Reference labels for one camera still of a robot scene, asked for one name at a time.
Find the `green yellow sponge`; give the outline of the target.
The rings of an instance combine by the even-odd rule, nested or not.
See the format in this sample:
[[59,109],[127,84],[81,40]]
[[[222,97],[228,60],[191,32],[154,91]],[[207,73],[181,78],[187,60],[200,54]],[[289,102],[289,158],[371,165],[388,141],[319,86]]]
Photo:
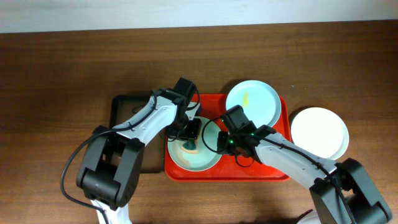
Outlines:
[[189,154],[198,154],[197,144],[194,140],[189,140],[181,145],[181,150]]

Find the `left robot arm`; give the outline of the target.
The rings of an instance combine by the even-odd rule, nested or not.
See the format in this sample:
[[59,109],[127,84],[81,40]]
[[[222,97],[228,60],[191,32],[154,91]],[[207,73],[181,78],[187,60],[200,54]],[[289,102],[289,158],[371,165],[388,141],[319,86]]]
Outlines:
[[76,184],[90,199],[100,223],[129,223],[128,202],[139,180],[145,147],[161,130],[169,141],[198,137],[195,118],[200,108],[192,102],[196,87],[153,91],[148,103],[132,118],[106,128],[98,126],[79,150],[85,155]]

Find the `white plate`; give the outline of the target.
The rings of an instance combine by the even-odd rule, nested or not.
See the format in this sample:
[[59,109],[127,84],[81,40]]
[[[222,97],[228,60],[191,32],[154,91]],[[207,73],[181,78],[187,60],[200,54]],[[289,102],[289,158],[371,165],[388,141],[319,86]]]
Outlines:
[[292,116],[290,132],[296,146],[325,159],[339,159],[349,145],[345,122],[326,108],[299,110]]

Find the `light blue plate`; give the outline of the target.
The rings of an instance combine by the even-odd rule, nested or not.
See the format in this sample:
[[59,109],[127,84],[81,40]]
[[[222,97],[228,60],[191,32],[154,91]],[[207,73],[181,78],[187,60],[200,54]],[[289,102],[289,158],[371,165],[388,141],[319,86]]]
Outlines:
[[240,105],[244,114],[256,127],[273,127],[280,118],[282,103],[277,92],[270,85],[247,80],[234,86],[227,95],[226,110]]

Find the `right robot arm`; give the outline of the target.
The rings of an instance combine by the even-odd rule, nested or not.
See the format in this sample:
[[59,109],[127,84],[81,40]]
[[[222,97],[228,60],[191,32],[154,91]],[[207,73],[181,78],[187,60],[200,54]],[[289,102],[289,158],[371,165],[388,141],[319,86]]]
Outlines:
[[358,161],[324,159],[305,151],[272,128],[262,126],[244,140],[261,163],[309,189],[321,223],[388,223],[392,212]]

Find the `pale green plate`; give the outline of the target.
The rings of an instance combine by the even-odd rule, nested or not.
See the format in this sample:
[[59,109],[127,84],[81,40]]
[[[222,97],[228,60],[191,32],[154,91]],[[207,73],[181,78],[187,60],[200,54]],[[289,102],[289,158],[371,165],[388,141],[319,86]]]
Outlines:
[[217,164],[221,159],[221,154],[210,151],[201,139],[203,127],[209,119],[201,116],[196,116],[196,118],[200,118],[202,124],[199,136],[195,140],[198,154],[189,154],[181,150],[181,145],[186,141],[175,140],[167,143],[167,151],[174,163],[178,167],[192,172],[207,170]]

